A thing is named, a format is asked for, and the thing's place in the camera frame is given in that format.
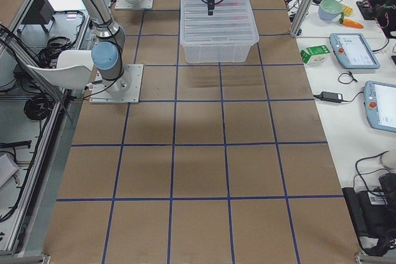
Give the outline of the clear plastic box lid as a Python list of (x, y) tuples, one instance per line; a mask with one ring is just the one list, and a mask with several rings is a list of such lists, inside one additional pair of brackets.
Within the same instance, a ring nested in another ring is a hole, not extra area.
[(180, 1), (183, 46), (252, 46), (259, 41), (250, 0), (224, 0), (212, 15), (201, 0)]

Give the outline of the clear plastic storage box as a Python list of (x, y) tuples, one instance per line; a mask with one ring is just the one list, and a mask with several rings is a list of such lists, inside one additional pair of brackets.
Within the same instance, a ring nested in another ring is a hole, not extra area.
[(253, 46), (243, 45), (203, 45), (183, 46), (186, 61), (188, 63), (204, 62), (244, 62)]

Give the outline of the green blue bowl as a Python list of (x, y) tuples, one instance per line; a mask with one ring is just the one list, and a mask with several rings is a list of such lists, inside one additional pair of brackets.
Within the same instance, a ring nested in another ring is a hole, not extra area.
[(322, 0), (319, 4), (318, 14), (322, 20), (333, 20), (342, 13), (343, 6), (336, 0)]

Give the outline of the green milk carton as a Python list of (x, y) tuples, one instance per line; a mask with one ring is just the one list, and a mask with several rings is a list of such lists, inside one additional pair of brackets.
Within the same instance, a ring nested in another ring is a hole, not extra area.
[(325, 61), (330, 55), (330, 50), (326, 45), (310, 46), (303, 48), (300, 55), (304, 64), (315, 64)]

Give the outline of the toy carrot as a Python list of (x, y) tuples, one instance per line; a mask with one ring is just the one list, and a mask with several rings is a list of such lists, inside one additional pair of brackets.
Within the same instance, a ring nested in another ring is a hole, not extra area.
[(350, 27), (350, 28), (357, 28), (357, 29), (364, 28), (363, 24), (361, 24), (359, 22), (355, 22), (354, 20), (351, 20), (351, 19), (346, 19), (345, 14), (343, 12), (341, 13), (341, 17), (339, 18), (339, 23), (340, 23), (340, 25)]

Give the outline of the far teach pendant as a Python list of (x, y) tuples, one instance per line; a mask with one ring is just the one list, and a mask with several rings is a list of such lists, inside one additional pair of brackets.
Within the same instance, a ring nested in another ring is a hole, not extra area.
[(379, 69), (380, 64), (362, 33), (331, 33), (330, 45), (344, 69)]

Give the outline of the teach pendant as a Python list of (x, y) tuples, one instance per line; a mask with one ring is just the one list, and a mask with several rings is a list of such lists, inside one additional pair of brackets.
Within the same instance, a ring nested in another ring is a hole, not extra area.
[(380, 64), (362, 33), (331, 33), (330, 45), (344, 69), (379, 69)]
[(374, 129), (395, 132), (395, 85), (369, 80), (363, 91), (369, 125)]

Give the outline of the black power adapter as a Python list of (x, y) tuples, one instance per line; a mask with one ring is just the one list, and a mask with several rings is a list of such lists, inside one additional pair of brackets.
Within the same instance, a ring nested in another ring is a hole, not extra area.
[(343, 95), (341, 93), (322, 91), (317, 95), (313, 95), (313, 97), (318, 100), (331, 102), (331, 103), (342, 103), (343, 102)]

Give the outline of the white chair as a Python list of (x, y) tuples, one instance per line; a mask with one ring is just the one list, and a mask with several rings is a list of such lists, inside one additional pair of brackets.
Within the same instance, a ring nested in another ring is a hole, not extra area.
[(50, 84), (70, 90), (83, 90), (93, 69), (90, 50), (65, 50), (57, 60), (55, 69), (27, 66)]

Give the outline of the near teach pendant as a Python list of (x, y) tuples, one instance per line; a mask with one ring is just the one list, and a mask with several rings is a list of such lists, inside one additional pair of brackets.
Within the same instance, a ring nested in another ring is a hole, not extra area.
[(369, 125), (374, 129), (395, 132), (395, 85), (369, 80), (363, 91)]

